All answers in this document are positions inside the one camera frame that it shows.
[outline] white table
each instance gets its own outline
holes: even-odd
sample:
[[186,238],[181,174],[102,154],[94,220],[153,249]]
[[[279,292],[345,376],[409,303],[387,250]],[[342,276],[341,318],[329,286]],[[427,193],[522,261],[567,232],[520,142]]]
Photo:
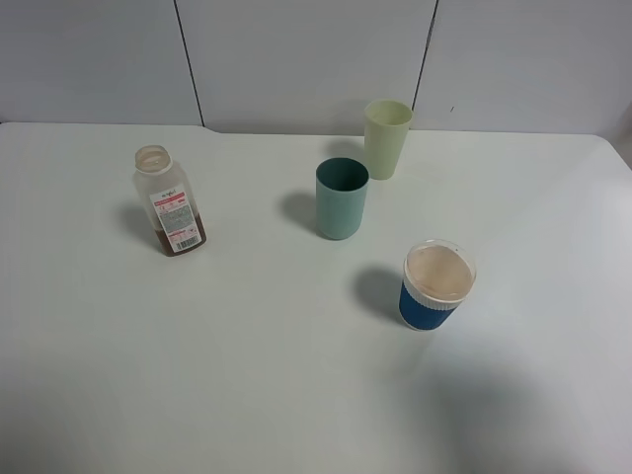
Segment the white table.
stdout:
[[[208,242],[156,248],[130,176],[164,145]],[[314,170],[361,138],[0,126],[6,472],[629,474],[632,173],[594,136],[414,131],[347,241]],[[471,251],[433,333],[402,261]]]

